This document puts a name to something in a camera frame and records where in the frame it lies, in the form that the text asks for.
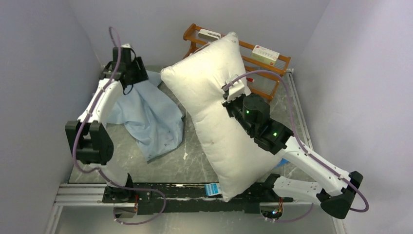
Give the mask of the white pillow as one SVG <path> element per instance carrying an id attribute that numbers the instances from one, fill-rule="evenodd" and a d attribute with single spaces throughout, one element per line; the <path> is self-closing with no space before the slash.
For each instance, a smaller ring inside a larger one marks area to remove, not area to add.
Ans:
<path id="1" fill-rule="evenodd" d="M 229 32 L 161 70 L 161 80 L 192 118 L 226 202 L 244 192 L 281 161 L 280 156 L 258 147 L 222 105 L 222 86 L 228 79 L 244 73 L 235 32 Z"/>

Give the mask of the light blue pillowcase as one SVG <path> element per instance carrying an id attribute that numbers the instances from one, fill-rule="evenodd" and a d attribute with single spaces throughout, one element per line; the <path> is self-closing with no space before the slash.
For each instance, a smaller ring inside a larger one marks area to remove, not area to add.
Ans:
<path id="1" fill-rule="evenodd" d="M 183 140 L 183 112 L 162 92 L 161 75 L 149 71 L 148 80 L 127 88 L 107 118 L 110 124 L 123 124 L 135 139 L 146 161 L 175 150 Z"/>

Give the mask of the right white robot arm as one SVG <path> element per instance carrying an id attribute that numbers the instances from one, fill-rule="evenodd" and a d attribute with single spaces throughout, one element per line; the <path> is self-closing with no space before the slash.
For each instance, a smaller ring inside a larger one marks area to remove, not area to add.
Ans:
<path id="1" fill-rule="evenodd" d="M 363 181 L 357 171 L 348 172 L 308 149 L 284 124 L 270 117 L 270 106 L 256 94 L 230 99 L 223 95 L 223 107 L 235 118 L 261 149 L 286 159 L 308 174 L 314 182 L 271 174 L 263 183 L 263 196 L 269 202 L 307 201 L 319 205 L 330 216 L 344 219 Z"/>

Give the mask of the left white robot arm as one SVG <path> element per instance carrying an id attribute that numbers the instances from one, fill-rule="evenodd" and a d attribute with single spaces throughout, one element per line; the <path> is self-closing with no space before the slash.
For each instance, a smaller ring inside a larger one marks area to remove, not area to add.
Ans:
<path id="1" fill-rule="evenodd" d="M 129 44 L 113 48 L 113 59 L 99 75 L 97 90 L 77 120 L 68 121 L 65 133 L 75 166 L 84 174 L 98 172 L 106 181 L 102 202 L 139 200 L 133 181 L 113 158 L 114 144 L 106 124 L 112 109 L 127 88 L 148 80 L 141 57 Z"/>

